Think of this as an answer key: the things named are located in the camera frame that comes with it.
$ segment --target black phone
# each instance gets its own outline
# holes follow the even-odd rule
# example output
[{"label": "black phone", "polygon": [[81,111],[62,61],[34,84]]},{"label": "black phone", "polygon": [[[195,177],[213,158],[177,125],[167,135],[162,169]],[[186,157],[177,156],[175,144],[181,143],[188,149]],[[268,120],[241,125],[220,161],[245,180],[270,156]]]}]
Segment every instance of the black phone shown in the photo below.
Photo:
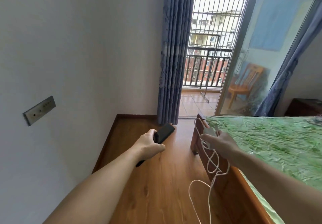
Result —
[{"label": "black phone", "polygon": [[[167,123],[162,128],[160,128],[159,131],[154,133],[153,141],[156,144],[162,144],[174,131],[175,127]],[[140,161],[139,163],[137,163],[135,167],[139,167],[140,165],[142,165],[143,162],[144,161]]]}]

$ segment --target sliding glass door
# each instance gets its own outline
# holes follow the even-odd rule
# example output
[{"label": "sliding glass door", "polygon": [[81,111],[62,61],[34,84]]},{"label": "sliding glass door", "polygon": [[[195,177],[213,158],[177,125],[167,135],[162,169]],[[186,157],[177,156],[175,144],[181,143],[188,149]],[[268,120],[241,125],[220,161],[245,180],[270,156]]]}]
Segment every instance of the sliding glass door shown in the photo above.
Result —
[{"label": "sliding glass door", "polygon": [[320,0],[248,0],[215,115],[252,116]]}]

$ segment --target bed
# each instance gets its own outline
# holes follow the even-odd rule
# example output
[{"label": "bed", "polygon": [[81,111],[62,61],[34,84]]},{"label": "bed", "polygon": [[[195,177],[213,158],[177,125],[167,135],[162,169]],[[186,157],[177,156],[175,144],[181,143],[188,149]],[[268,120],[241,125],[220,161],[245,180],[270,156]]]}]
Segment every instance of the bed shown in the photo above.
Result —
[{"label": "bed", "polygon": [[[203,132],[203,126],[214,127],[217,123],[219,129],[232,134],[243,150],[307,185],[322,190],[322,127],[315,125],[312,117],[204,117],[198,114],[197,118],[200,119],[196,120],[200,133]],[[208,159],[196,129],[190,148],[195,155],[199,154],[206,168]],[[206,153],[211,156],[212,152],[206,150]],[[220,168],[225,171],[228,163],[221,156],[219,158]],[[209,168],[210,171],[214,170],[212,165]],[[213,174],[207,174],[212,180]],[[227,175],[218,177],[213,188],[223,206],[224,212],[220,218],[225,222],[283,223],[236,167],[231,167]]]}]

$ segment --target forearm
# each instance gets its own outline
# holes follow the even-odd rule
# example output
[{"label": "forearm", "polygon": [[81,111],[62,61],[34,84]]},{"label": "forearm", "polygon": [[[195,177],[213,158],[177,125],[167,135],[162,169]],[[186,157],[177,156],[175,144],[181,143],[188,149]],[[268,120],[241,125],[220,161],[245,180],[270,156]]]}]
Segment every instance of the forearm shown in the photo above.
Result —
[{"label": "forearm", "polygon": [[131,148],[73,189],[44,224],[108,223],[139,152]]},{"label": "forearm", "polygon": [[322,193],[285,175],[253,155],[237,151],[237,166],[285,223],[318,223],[322,219]]}]

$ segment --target mattress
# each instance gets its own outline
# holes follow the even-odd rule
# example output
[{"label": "mattress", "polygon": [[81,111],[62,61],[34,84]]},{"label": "mattress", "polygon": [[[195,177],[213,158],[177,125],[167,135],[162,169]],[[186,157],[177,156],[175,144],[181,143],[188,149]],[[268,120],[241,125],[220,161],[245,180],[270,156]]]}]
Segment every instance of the mattress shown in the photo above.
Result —
[{"label": "mattress", "polygon": [[[231,134],[244,151],[322,190],[322,127],[313,123],[313,117],[207,116],[206,121],[210,127],[218,124],[220,130]],[[272,220],[284,223],[246,181]]]}]

